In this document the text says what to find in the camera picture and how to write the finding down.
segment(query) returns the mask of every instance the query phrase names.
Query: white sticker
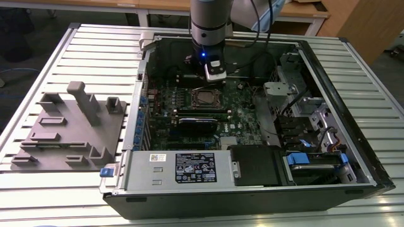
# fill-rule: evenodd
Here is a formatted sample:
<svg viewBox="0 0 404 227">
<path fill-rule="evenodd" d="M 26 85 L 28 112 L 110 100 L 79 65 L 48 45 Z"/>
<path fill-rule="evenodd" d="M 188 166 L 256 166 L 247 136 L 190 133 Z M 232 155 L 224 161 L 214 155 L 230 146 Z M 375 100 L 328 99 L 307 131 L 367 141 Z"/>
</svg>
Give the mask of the white sticker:
<svg viewBox="0 0 404 227">
<path fill-rule="evenodd" d="M 315 14 L 314 17 L 324 17 L 324 18 L 327 18 L 328 15 Z"/>
<path fill-rule="evenodd" d="M 151 162 L 166 162 L 167 154 L 151 154 Z"/>
<path fill-rule="evenodd" d="M 134 4 L 118 4 L 118 6 L 135 7 Z"/>
</svg>

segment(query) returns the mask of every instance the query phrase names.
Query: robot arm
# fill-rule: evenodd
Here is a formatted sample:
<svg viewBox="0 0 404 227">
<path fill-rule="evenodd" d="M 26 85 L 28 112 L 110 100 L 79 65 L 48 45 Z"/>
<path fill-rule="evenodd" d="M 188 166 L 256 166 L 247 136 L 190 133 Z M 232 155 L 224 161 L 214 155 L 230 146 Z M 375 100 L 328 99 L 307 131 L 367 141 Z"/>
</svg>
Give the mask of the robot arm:
<svg viewBox="0 0 404 227">
<path fill-rule="evenodd" d="M 260 15 L 258 21 L 252 1 Z M 286 0 L 272 0 L 274 18 L 279 15 Z M 203 66 L 208 82 L 224 80 L 226 25 L 230 19 L 260 32 L 270 28 L 268 0 L 191 0 L 191 24 L 194 58 Z"/>
<path fill-rule="evenodd" d="M 204 67 L 208 82 L 226 79 L 226 25 L 234 0 L 192 0 L 194 57 Z"/>
</svg>

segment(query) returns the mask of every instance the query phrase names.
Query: blue connector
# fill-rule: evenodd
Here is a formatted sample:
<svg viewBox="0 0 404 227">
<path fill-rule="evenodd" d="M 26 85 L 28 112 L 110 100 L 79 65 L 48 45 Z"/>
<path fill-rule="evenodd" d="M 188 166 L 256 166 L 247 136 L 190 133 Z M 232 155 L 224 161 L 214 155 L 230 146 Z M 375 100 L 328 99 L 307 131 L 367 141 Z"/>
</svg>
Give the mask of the blue connector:
<svg viewBox="0 0 404 227">
<path fill-rule="evenodd" d="M 343 163 L 347 164 L 347 163 L 348 163 L 347 154 L 342 153 L 342 154 L 340 154 L 340 158 L 342 158 Z"/>
<path fill-rule="evenodd" d="M 292 153 L 286 158 L 290 165 L 310 164 L 310 157 L 306 153 Z"/>
<path fill-rule="evenodd" d="M 138 135 L 140 135 L 140 134 L 142 134 L 142 131 L 143 131 L 143 130 L 142 130 L 142 127 L 138 127 L 136 130 L 135 130 L 135 133 L 136 133 Z"/>
<path fill-rule="evenodd" d="M 138 125 L 138 126 L 143 126 L 143 120 L 142 120 L 142 119 L 138 119 L 136 125 Z"/>
<path fill-rule="evenodd" d="M 140 105 L 147 104 L 147 98 L 144 96 L 140 96 Z"/>
<path fill-rule="evenodd" d="M 112 168 L 102 168 L 100 169 L 100 177 L 114 177 L 114 169 Z"/>
<path fill-rule="evenodd" d="M 143 111 L 139 111 L 138 112 L 138 119 L 143 119 L 144 118 L 144 112 Z"/>
<path fill-rule="evenodd" d="M 135 137 L 134 143 L 135 143 L 135 144 L 140 144 L 140 137 L 138 137 L 138 136 Z"/>
</svg>

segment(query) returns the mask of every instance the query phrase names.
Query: metal bracket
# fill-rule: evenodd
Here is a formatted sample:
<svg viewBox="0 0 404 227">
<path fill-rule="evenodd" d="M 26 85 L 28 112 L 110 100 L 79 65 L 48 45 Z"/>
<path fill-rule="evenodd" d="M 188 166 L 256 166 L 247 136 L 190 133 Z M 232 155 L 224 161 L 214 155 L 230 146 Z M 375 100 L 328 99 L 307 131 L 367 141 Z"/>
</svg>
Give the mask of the metal bracket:
<svg viewBox="0 0 404 227">
<path fill-rule="evenodd" d="M 147 51 L 154 46 L 151 45 L 155 42 L 155 33 L 154 32 L 143 32 L 139 38 L 139 46 L 142 51 Z"/>
</svg>

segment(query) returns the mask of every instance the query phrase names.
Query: wooden table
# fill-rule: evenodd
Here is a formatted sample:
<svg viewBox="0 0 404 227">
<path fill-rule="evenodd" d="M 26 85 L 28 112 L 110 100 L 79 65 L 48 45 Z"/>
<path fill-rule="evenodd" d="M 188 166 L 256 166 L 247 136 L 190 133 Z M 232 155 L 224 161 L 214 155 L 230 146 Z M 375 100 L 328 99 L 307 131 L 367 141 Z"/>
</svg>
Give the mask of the wooden table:
<svg viewBox="0 0 404 227">
<path fill-rule="evenodd" d="M 139 17 L 146 17 L 148 14 L 188 16 L 191 0 L 140 0 L 139 8 Z M 330 16 L 330 12 L 318 11 L 311 3 L 291 2 L 286 4 L 276 21 L 310 23 L 306 35 L 315 36 Z"/>
<path fill-rule="evenodd" d="M 136 13 L 140 26 L 148 27 L 150 14 L 188 16 L 191 0 L 10 0 L 0 1 L 0 6 Z M 306 35 L 315 36 L 328 17 L 330 13 L 318 11 L 311 3 L 291 2 L 286 4 L 276 21 L 310 23 Z"/>
</svg>

